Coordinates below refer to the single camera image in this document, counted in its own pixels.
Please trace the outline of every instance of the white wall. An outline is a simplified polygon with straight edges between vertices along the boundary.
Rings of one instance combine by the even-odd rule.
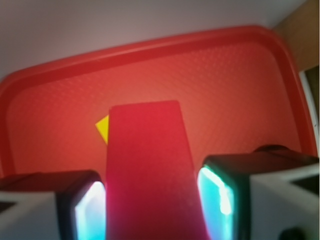
[[[0,79],[94,50],[201,30],[273,27],[305,0],[0,0]]]

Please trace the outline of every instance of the wooden surface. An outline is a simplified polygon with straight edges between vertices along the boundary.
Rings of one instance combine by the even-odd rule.
[[[299,71],[319,65],[319,0],[307,0],[273,30],[291,48]]]

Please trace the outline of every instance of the led light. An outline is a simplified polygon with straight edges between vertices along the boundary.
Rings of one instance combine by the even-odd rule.
[[[210,238],[233,239],[233,190],[207,167],[200,169],[197,184]]]
[[[106,238],[106,190],[102,182],[94,182],[74,210],[78,240]]]

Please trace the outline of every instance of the red tray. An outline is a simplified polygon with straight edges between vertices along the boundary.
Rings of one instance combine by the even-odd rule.
[[[235,27],[151,40],[41,64],[0,85],[2,175],[94,169],[95,123],[114,105],[180,102],[196,169],[208,154],[281,144],[317,155],[292,55],[270,30]]]

